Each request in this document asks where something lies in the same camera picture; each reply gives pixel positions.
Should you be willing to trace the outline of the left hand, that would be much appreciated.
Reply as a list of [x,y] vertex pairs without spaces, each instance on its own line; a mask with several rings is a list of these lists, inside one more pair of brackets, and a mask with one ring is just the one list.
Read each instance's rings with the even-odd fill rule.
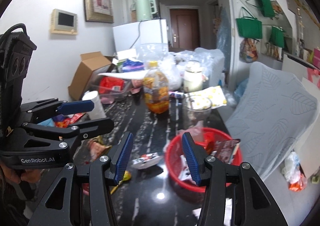
[[5,177],[16,184],[19,184],[21,181],[36,183],[41,178],[41,170],[39,169],[27,169],[19,176],[13,169],[8,168],[3,162],[1,162],[1,168]]

